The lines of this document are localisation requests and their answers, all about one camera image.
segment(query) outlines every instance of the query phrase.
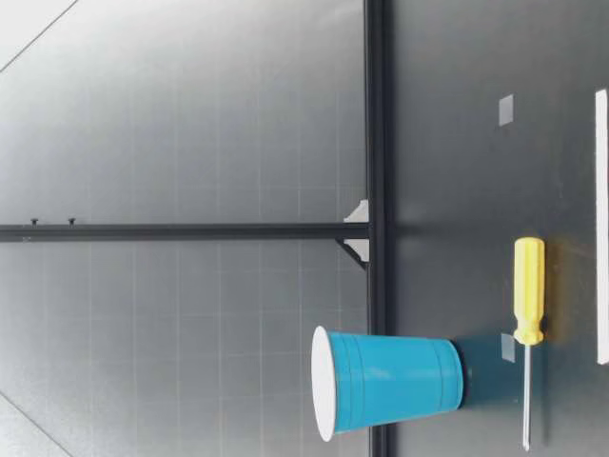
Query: gray table surface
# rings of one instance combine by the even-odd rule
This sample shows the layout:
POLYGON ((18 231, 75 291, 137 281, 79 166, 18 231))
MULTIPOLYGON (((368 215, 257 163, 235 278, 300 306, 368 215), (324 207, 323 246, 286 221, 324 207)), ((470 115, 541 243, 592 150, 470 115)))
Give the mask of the gray table surface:
POLYGON ((501 358, 513 242, 547 242, 546 342, 533 349, 532 456, 609 453, 596 364, 595 91, 609 86, 606 0, 387 2, 395 160, 389 331, 450 338, 457 413, 389 430, 390 456, 518 456, 522 350, 501 358), (499 126, 513 93, 514 122, 499 126))

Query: white bracket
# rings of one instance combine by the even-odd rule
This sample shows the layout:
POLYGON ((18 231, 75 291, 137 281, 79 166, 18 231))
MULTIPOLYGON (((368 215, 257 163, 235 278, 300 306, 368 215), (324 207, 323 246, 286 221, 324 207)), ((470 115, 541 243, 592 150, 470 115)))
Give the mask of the white bracket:
MULTIPOLYGON (((357 208, 344 218, 345 222, 368 222, 368 201, 362 200, 357 208)), ((344 240, 344 243, 350 246, 360 257, 362 262, 369 262, 370 259, 370 242, 368 240, 344 240)))

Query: gray wall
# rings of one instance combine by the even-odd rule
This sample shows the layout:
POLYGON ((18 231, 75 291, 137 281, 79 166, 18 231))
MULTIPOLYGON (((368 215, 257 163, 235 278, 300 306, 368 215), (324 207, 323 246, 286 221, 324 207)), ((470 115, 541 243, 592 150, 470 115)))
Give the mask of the gray wall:
MULTIPOLYGON (((361 2, 81 2, 0 74, 0 161, 3 224, 339 220, 361 2)), ((0 389, 75 456, 367 455, 312 415, 312 329, 366 324, 333 242, 1 246, 0 309, 0 389)), ((0 449, 65 457, 3 402, 0 449)))
MULTIPOLYGON (((314 327, 366 325, 333 242, 1 251, 0 388, 73 455, 367 455, 365 432, 323 443, 312 411, 314 327)), ((0 406, 3 455, 54 449, 0 406)))
POLYGON ((345 217, 361 3, 79 3, 0 75, 0 222, 345 217))

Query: gray square marker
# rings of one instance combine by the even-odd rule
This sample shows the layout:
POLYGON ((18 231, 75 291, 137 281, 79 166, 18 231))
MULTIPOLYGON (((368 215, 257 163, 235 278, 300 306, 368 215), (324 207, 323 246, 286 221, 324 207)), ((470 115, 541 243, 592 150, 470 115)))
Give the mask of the gray square marker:
POLYGON ((501 334, 501 358, 508 362, 516 362, 516 348, 514 337, 506 333, 501 334))
POLYGON ((514 94, 510 93, 499 101, 499 127, 514 122, 514 94))

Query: screwdriver shaft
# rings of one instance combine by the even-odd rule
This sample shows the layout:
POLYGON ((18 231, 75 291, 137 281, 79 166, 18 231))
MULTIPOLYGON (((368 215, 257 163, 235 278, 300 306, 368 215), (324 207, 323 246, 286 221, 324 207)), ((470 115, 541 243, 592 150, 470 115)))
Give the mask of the screwdriver shaft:
POLYGON ((522 447, 527 452, 531 447, 531 347, 524 346, 524 398, 522 401, 522 447))

